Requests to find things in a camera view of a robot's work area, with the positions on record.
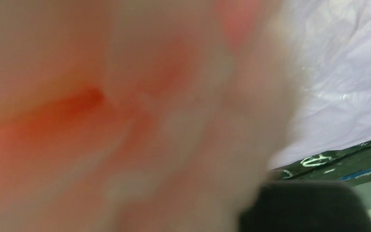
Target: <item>green fabric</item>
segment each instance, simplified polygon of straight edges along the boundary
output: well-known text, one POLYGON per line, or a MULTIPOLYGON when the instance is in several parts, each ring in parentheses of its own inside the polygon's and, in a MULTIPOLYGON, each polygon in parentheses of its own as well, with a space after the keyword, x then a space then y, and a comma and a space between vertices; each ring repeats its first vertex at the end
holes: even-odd
POLYGON ((371 141, 327 151, 272 170, 277 180, 343 180, 351 185, 371 181, 371 141))

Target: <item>hand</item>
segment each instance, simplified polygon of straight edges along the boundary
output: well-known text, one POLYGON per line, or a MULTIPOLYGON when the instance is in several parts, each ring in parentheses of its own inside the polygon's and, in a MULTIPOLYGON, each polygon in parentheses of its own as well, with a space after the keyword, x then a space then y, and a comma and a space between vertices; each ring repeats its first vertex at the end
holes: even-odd
POLYGON ((296 108, 236 4, 0 0, 0 232, 235 229, 296 108))

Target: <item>white fabric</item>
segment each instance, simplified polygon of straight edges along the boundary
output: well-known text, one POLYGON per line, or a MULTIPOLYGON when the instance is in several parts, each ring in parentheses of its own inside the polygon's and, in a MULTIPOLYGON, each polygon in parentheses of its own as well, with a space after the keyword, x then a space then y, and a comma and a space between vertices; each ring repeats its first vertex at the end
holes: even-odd
POLYGON ((371 139, 371 0, 287 0, 311 76, 299 139, 271 168, 371 139))

